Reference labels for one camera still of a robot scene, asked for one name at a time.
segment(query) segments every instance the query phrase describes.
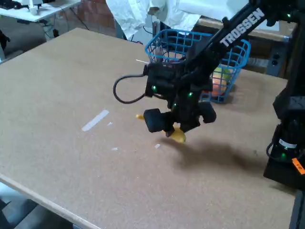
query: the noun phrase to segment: wooden table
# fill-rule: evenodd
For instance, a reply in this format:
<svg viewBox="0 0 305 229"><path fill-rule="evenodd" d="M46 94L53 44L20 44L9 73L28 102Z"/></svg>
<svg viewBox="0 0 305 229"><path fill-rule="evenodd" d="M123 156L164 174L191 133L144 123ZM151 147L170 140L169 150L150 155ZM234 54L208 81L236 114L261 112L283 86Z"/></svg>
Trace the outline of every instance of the wooden table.
<svg viewBox="0 0 305 229"><path fill-rule="evenodd" d="M216 122L180 145L135 118L164 101L113 97L115 79L142 72L136 59L139 44L75 29L1 65L0 181L84 229L288 228L294 195L263 177L285 80L241 71Z"/></svg>

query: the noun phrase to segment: white paper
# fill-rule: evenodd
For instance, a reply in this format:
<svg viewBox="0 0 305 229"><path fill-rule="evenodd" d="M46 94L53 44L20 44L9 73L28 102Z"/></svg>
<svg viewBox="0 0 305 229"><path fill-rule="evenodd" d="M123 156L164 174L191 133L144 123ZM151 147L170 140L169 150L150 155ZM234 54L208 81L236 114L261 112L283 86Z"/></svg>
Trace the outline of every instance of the white paper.
<svg viewBox="0 0 305 229"><path fill-rule="evenodd" d="M178 8L185 12L199 14L208 18L222 20L231 19L249 0L180 0ZM261 23L257 29L279 31L279 22L268 27L267 21Z"/></svg>

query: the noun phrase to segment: floor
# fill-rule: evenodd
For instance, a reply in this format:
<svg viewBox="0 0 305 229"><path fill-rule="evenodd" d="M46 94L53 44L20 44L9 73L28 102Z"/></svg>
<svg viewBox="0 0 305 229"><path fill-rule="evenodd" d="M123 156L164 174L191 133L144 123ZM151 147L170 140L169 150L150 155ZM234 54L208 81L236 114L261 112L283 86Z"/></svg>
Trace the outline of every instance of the floor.
<svg viewBox="0 0 305 229"><path fill-rule="evenodd" d="M55 22L55 28L58 29L59 34L63 34L76 27L85 28L77 21L69 21L67 23L65 19L58 15L53 18L52 21L53 23ZM87 24L87 26L91 31L115 36L114 29L89 24ZM0 17L0 29L7 37L10 38L10 42L7 44L7 47L4 50L6 56L20 50L26 52L46 42L44 31L38 23L24 24L18 23L14 18ZM72 225L67 221L63 220L42 206L36 206L35 203L31 202L30 200L26 200L26 198L22 200L13 200L3 209L0 207L0 210L2 209L3 215L8 221L14 221L16 218L20 218L20 212L24 212L25 209L28 209L28 207L30 208L30 213L26 214L25 218L22 217L23 220L21 223L19 223L16 227L14 226L16 229L72 228ZM0 229L6 228L7 227L0 225Z"/></svg>
<svg viewBox="0 0 305 229"><path fill-rule="evenodd" d="M67 22L63 17L58 15L55 21L54 18L51 21L55 22L55 28L59 31L59 34L63 34L76 27L85 28L80 22ZM91 24L87 24L87 26L91 31L115 36L115 29ZM26 52L45 42L44 31L38 23L22 24L18 23L14 18L1 17L0 29L10 38L10 42L4 50L6 56L19 50Z"/></svg>

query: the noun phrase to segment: green fruit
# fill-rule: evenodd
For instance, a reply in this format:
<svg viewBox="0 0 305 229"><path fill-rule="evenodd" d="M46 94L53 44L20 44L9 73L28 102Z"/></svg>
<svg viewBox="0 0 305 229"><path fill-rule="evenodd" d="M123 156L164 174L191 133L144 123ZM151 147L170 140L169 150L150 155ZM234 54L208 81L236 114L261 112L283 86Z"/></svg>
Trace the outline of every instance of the green fruit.
<svg viewBox="0 0 305 229"><path fill-rule="evenodd" d="M232 72L231 72L231 69L227 69L227 68L224 68L223 70L222 70L222 68L220 68L220 67L217 67L216 69L215 69L215 71L217 71L218 73L213 73L213 75L215 76L215 77L219 77L219 78L221 78L221 72L223 73L223 79L225 79L226 81L230 81L231 80L231 76L232 76Z"/></svg>

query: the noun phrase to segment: wall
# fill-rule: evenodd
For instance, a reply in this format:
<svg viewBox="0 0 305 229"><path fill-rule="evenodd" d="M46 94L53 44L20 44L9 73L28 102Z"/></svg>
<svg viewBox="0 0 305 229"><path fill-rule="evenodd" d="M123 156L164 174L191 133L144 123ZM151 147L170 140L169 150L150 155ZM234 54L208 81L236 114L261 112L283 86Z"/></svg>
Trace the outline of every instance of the wall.
<svg viewBox="0 0 305 229"><path fill-rule="evenodd" d="M82 3L73 8L78 17L90 26L102 26L114 29L114 19L106 4L106 0L82 0ZM60 13L61 19L65 20L65 15ZM66 11L68 21L78 22L77 17L71 12Z"/></svg>

